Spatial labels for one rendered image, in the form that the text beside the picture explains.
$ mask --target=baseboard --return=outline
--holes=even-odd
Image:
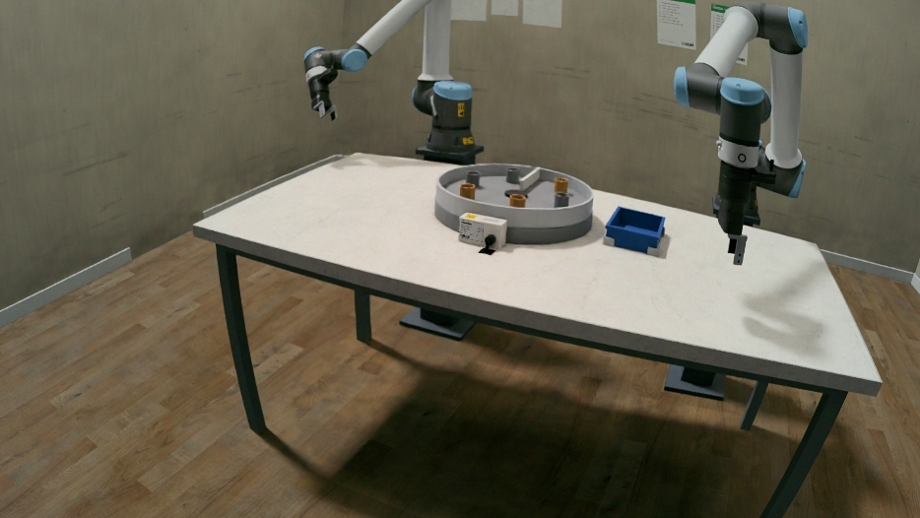
[[[117,268],[130,262],[131,249],[125,248],[115,255],[102,259],[95,265],[81,270],[63,281],[55,283],[38,293],[27,296],[4,309],[0,309],[0,327],[11,324],[29,313],[32,313],[36,309],[50,304],[71,291],[82,288],[99,277],[113,272]]]
[[[255,196],[256,194],[259,194],[260,192],[262,192],[262,191],[264,191],[264,190],[271,189],[272,187],[278,185],[279,183],[284,183],[284,182],[286,182],[286,181],[288,181],[288,180],[290,180],[290,179],[292,179],[292,178],[296,178],[296,177],[298,177],[298,176],[304,174],[305,172],[312,171],[312,170],[314,170],[314,169],[316,169],[316,168],[319,168],[319,167],[321,167],[321,166],[323,166],[323,165],[325,165],[325,164],[327,164],[327,163],[332,163],[332,162],[335,162],[335,161],[339,161],[339,160],[343,159],[344,157],[345,157],[345,155],[333,155],[332,157],[329,157],[328,159],[323,159],[323,160],[321,160],[321,161],[319,161],[319,162],[314,162],[314,163],[311,163],[310,165],[305,165],[304,167],[301,167],[300,169],[298,169],[298,170],[296,170],[296,171],[289,172],[288,174],[285,174],[284,176],[279,176],[279,177],[275,178],[275,179],[272,180],[272,181],[267,181],[267,182],[263,183],[262,185],[259,185],[258,187],[253,187],[252,189],[249,189],[248,191],[246,191],[246,192],[244,192],[244,193],[242,193],[242,194],[240,194],[240,195],[238,195],[238,196],[234,196],[234,197],[230,198],[229,200],[226,200],[226,202],[219,203],[219,204],[215,205],[214,207],[205,210],[205,211],[202,213],[202,215],[203,215],[205,218],[210,218],[211,216],[214,216],[216,213],[222,211],[223,209],[226,209],[227,207],[232,207],[233,205],[236,205],[237,203],[239,203],[239,202],[245,200],[246,198],[252,198],[252,197]]]
[[[894,279],[895,281],[899,281],[901,283],[911,283],[911,281],[917,277],[913,274],[913,272],[898,270],[897,268],[892,268],[891,266],[873,263],[864,259],[857,259],[848,255],[828,252],[827,250],[822,250],[821,255],[824,256],[824,261],[827,264],[842,266],[844,268],[850,268],[859,272],[866,272],[867,274]]]

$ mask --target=table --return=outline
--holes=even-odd
[[[763,517],[785,513],[847,393],[875,396],[881,389],[814,244],[748,228],[745,264],[735,266],[711,217],[595,191],[595,221],[585,236],[479,254],[433,214],[435,181],[453,167],[364,154],[327,160],[194,226],[194,235],[217,244],[230,348],[251,429],[264,430],[265,419],[237,256],[354,290],[363,342],[371,337],[373,295],[577,346],[755,380],[744,429],[754,422],[769,383],[820,392]],[[603,244],[605,219],[617,206],[667,218],[659,257]]]

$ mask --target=white tabletop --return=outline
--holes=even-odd
[[[492,256],[434,217],[453,165],[355,154],[203,220],[198,237],[369,289],[642,353],[878,394],[882,379],[814,244],[595,191],[592,230]],[[666,218],[661,257],[603,244],[617,206]]]

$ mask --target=wooden floor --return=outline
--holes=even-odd
[[[713,402],[667,366],[240,260],[270,432],[246,425],[214,246],[190,234],[0,329],[0,516],[757,517],[816,394]],[[831,267],[885,381],[850,396],[787,516],[920,516],[920,294]]]

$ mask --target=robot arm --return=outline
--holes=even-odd
[[[358,39],[351,48],[326,50],[313,47],[303,55],[303,68],[310,88],[312,109],[323,117],[331,114],[335,120],[335,105],[329,99],[329,84],[339,70],[357,72],[367,59],[409,20],[426,8],[425,61],[419,80],[450,80],[447,73],[450,59],[450,0],[402,0]]]
[[[725,22],[689,68],[674,76],[680,104],[716,113],[719,124],[719,192],[713,211],[729,234],[729,252],[742,264],[744,225],[758,225],[756,188],[796,198],[805,174],[798,149],[802,93],[802,51],[808,23],[798,9],[744,2],[725,14]],[[726,77],[748,41],[770,42],[773,98],[757,83]],[[773,114],[770,144],[763,147],[759,125]]]

